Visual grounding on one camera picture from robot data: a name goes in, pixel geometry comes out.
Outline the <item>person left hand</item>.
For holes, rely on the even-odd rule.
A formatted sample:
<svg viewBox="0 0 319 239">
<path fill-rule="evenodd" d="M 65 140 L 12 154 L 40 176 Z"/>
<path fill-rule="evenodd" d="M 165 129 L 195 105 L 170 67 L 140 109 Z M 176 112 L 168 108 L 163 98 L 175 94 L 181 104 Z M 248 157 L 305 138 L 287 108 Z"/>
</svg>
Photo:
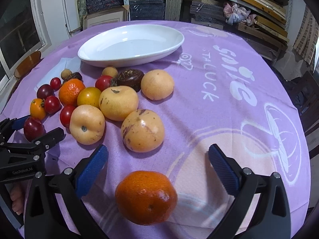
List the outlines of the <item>person left hand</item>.
<svg viewBox="0 0 319 239">
<path fill-rule="evenodd" d="M 12 200 L 12 210 L 17 215 L 22 214 L 24 210 L 24 189 L 20 182 L 13 185 L 10 198 Z"/>
</svg>

